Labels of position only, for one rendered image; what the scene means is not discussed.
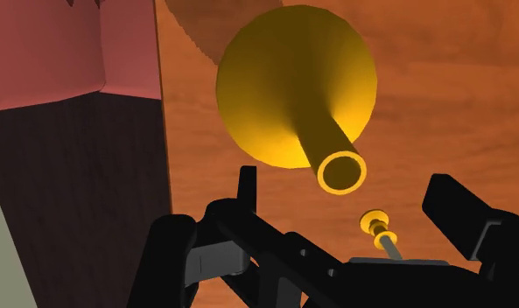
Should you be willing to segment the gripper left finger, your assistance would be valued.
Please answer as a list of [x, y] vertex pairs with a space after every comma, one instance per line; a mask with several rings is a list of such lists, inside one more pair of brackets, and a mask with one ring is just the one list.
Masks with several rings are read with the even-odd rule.
[[168, 214], [151, 224], [128, 308], [191, 308], [201, 260], [248, 308], [345, 308], [344, 265], [297, 233], [258, 217], [256, 168], [240, 170], [236, 197], [201, 221]]

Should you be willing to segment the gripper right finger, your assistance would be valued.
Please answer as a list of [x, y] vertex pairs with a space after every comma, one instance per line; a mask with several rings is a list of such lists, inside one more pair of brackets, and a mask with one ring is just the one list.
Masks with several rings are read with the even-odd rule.
[[431, 175], [423, 212], [480, 277], [519, 294], [519, 215], [492, 208], [448, 174]]

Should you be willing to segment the grey tool with yellow knobs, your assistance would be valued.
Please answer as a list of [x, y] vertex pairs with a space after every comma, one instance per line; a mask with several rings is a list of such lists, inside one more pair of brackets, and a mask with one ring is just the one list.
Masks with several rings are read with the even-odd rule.
[[371, 209], [359, 220], [360, 229], [374, 238], [374, 246], [383, 250], [392, 260], [401, 261], [401, 253], [396, 247], [398, 237], [389, 230], [389, 216], [382, 209]]

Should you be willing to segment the yellow funnel-shaped vase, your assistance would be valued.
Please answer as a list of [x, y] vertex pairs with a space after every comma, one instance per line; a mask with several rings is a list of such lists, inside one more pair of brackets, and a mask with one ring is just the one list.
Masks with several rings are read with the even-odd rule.
[[241, 28], [218, 66], [216, 101], [237, 145], [285, 169], [311, 168], [335, 195], [367, 176], [354, 141], [367, 125], [377, 76], [360, 34], [329, 10], [292, 5]]

